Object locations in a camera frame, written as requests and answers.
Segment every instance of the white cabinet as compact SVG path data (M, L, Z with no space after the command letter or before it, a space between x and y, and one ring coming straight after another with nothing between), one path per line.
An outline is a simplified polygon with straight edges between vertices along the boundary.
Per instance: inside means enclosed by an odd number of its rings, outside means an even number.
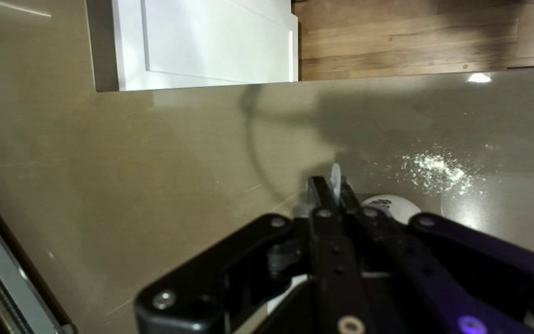
M114 0L121 91L299 80L292 0Z

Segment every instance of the screw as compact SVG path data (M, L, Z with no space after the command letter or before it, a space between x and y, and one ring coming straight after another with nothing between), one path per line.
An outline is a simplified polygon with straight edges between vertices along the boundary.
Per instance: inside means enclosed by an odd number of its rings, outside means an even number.
M171 290L164 290L158 295L155 295L155 308L168 310L177 303L177 295Z
M459 327L462 334L488 334L488 327L474 316L459 318Z
M281 218L275 218L275 219L271 221L271 227L275 227L275 229L283 229L283 227L286 227L286 221L281 219Z
M338 331L340 331L340 334L366 334L366 327L364 327L362 320L359 320L355 316L344 316L338 321Z
M335 214L331 210L320 210L318 216L320 218L333 218Z
M424 218L424 219L420 219L418 221L422 227L435 227L437 223L433 221L433 219L429 219L429 218Z
M373 208L364 208L364 216L368 216L368 218L379 218L379 212L373 210Z

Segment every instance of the cabinet door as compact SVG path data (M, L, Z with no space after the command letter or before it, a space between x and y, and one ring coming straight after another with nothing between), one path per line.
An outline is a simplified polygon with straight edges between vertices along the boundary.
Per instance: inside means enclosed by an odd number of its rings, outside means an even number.
M116 0L121 89L296 82L284 0Z

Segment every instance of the wooden surface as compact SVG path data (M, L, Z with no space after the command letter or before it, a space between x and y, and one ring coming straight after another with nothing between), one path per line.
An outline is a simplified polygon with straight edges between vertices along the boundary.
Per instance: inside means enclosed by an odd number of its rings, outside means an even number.
M534 2L310 0L296 12L303 80L534 65Z

